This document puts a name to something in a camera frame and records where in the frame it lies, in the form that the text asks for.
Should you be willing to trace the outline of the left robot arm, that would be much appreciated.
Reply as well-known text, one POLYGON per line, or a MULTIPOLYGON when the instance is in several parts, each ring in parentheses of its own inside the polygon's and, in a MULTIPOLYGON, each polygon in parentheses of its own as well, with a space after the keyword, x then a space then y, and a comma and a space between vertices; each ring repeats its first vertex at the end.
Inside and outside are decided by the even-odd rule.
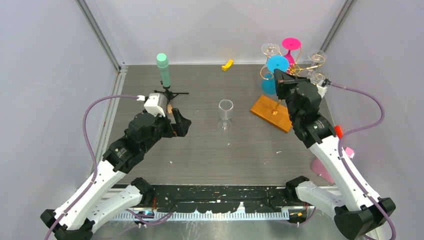
POLYGON ((136 178, 118 195, 105 201, 101 198, 125 177, 162 138, 185 137, 191 120, 172 109, 175 122, 165 115, 144 110, 129 122, 124 136, 109 145, 103 159, 91 176, 63 205, 46 209, 40 216, 57 240, 89 240, 94 233, 125 209, 153 202, 153 187, 141 177, 136 178))

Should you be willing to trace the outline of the clear patterned wine glass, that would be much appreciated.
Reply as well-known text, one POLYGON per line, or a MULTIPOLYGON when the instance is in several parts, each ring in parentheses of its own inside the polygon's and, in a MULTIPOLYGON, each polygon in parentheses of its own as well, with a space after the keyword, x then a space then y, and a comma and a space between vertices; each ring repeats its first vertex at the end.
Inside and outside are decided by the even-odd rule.
POLYGON ((328 79, 327 74, 324 73, 321 70, 315 70, 310 75, 310 81, 311 81, 311 83, 313 83, 313 84, 315 84, 317 86, 321 86, 326 79, 328 79))

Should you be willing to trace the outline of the blue wine glass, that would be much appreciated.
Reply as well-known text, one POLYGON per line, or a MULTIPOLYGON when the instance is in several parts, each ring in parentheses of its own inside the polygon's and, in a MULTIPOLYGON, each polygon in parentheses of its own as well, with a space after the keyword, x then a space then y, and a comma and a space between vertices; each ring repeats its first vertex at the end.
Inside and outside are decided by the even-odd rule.
POLYGON ((262 78, 261 88, 268 95, 276 94, 276 84, 274 79, 275 70, 285 72, 289 68, 289 61, 281 55, 274 55, 267 59, 266 64, 260 70, 262 78))

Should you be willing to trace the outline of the clear plain wine glass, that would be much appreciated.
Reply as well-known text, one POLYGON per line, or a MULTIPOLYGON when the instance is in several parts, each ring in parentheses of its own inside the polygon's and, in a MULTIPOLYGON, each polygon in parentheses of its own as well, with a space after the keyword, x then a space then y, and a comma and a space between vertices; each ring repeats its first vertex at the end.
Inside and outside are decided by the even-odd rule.
POLYGON ((218 104, 219 128, 226 132, 232 127, 234 104, 229 99, 222 99, 218 104))

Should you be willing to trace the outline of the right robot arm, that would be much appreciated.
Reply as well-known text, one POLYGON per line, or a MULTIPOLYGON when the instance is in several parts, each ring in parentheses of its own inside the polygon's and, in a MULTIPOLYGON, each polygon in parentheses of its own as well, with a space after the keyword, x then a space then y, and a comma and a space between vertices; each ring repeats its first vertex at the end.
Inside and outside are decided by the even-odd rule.
POLYGON ((273 76, 276 95, 286 103, 295 135, 321 161, 339 190, 335 195, 299 176, 285 185, 287 202, 318 208, 334 220, 346 239, 368 238, 369 232, 383 224, 389 225, 395 239, 390 216, 396 205, 391 198, 382 198, 362 177, 343 148, 344 137, 338 137, 334 126, 320 114, 323 94, 319 86, 280 69, 273 76))

